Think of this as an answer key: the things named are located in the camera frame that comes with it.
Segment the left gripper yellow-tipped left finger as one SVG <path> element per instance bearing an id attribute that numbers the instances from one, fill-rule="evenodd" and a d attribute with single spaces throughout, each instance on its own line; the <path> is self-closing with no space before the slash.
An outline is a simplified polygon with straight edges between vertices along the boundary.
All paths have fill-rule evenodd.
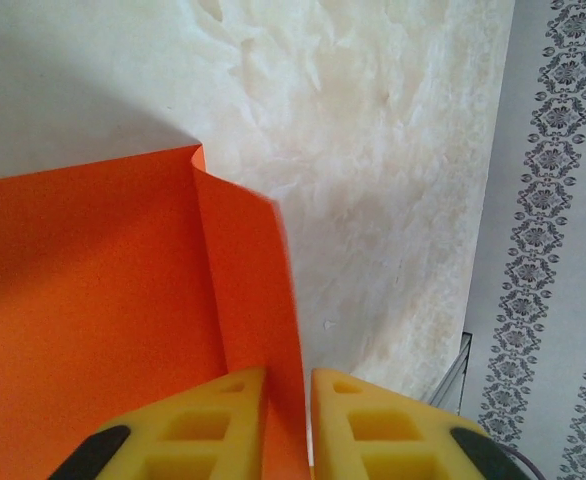
<path id="1" fill-rule="evenodd" d="M 265 421 L 265 369 L 239 370 L 109 420 L 51 476 L 259 479 Z"/>

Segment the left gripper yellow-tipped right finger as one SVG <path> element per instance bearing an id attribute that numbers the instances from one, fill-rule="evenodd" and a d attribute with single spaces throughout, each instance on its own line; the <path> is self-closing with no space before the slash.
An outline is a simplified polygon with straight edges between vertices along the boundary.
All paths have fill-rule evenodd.
<path id="1" fill-rule="evenodd" d="M 311 380 L 317 479 L 520 479 L 476 423 L 331 369 Z"/>

